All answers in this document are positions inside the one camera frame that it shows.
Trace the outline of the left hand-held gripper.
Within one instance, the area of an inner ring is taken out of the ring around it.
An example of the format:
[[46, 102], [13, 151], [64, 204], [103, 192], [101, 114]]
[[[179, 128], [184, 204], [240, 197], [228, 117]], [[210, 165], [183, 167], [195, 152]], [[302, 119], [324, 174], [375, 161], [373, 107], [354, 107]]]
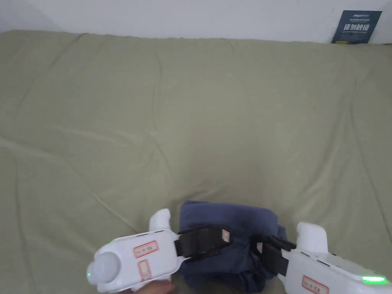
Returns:
[[189, 257], [185, 263], [205, 260], [233, 243], [226, 226], [199, 226], [177, 235], [170, 218], [170, 211], [161, 209], [150, 218], [148, 232], [116, 238], [102, 246], [87, 267], [88, 282], [100, 293], [136, 291], [153, 280], [170, 280], [183, 257]]

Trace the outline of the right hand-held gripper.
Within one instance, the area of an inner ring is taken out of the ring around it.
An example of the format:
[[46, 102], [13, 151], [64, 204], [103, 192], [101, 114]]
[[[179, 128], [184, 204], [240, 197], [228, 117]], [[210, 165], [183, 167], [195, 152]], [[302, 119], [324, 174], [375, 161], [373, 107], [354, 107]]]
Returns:
[[390, 294], [391, 282], [382, 274], [334, 255], [319, 225], [300, 222], [296, 244], [269, 236], [257, 243], [261, 264], [283, 283], [288, 294]]

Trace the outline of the person's left hand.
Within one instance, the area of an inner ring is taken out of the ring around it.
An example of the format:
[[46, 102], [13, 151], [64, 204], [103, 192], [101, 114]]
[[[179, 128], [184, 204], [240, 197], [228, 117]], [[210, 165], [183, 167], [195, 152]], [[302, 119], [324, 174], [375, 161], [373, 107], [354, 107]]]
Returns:
[[169, 280], [154, 280], [143, 285], [133, 294], [169, 294], [175, 289], [175, 284]]

